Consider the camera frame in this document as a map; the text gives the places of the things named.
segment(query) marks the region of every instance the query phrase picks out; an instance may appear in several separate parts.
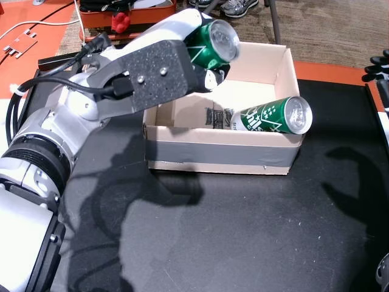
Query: sneaker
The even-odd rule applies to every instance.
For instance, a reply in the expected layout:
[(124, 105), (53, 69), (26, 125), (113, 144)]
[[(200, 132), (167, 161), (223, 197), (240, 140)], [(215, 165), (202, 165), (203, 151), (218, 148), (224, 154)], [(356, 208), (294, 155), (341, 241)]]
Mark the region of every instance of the sneaker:
[(258, 0), (229, 0), (220, 6), (220, 10), (228, 17), (239, 18), (244, 16), (249, 8), (257, 4)]
[[(206, 8), (209, 4), (211, 4), (212, 0), (199, 0), (199, 7)], [(224, 4), (225, 0), (219, 1), (218, 4)], [(189, 4), (192, 6), (196, 6), (196, 0), (189, 0)]]

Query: screw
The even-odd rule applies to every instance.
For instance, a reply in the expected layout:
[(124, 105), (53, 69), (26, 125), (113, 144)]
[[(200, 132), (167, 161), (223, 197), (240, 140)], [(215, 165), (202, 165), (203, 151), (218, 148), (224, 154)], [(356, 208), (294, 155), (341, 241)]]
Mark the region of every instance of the screw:
[(142, 84), (145, 81), (145, 77), (143, 75), (138, 76), (137, 81), (139, 84)]
[(162, 68), (159, 70), (159, 73), (160, 73), (162, 76), (165, 76), (165, 75), (168, 73), (168, 68), (162, 67)]
[(57, 242), (58, 241), (58, 236), (56, 236), (55, 234), (52, 234), (52, 235), (50, 235), (50, 241), (51, 242)]

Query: can lid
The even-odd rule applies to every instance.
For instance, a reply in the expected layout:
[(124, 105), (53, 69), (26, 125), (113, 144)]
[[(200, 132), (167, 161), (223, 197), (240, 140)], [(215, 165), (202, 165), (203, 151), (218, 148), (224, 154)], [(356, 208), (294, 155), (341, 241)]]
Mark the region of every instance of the can lid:
[(306, 133), (312, 125), (312, 110), (308, 102), (300, 97), (290, 97), (284, 108), (287, 127), (294, 134)]
[(233, 27), (224, 20), (217, 19), (209, 28), (211, 44), (216, 53), (226, 62), (239, 56), (239, 38)]

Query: aluminum can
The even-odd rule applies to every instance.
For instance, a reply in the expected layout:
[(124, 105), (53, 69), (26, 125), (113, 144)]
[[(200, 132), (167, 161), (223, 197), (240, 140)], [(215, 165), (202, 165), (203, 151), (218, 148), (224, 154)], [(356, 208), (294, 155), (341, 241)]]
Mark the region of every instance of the aluminum can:
[(192, 63), (206, 69), (220, 68), (239, 56), (239, 38), (224, 20), (214, 20), (198, 28), (186, 40)]
[(235, 112), (231, 129), (241, 131), (272, 131), (304, 134), (312, 125), (308, 102), (293, 96)]

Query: black table surface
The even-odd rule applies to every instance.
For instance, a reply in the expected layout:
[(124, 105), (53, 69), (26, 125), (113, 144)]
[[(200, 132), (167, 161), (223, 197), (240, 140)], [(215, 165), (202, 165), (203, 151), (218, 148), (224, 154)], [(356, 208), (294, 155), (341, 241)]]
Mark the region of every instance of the black table surface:
[(149, 171), (142, 114), (93, 134), (62, 200), (52, 291), (378, 291), (389, 164), (371, 100), (299, 86), (314, 122), (287, 176)]

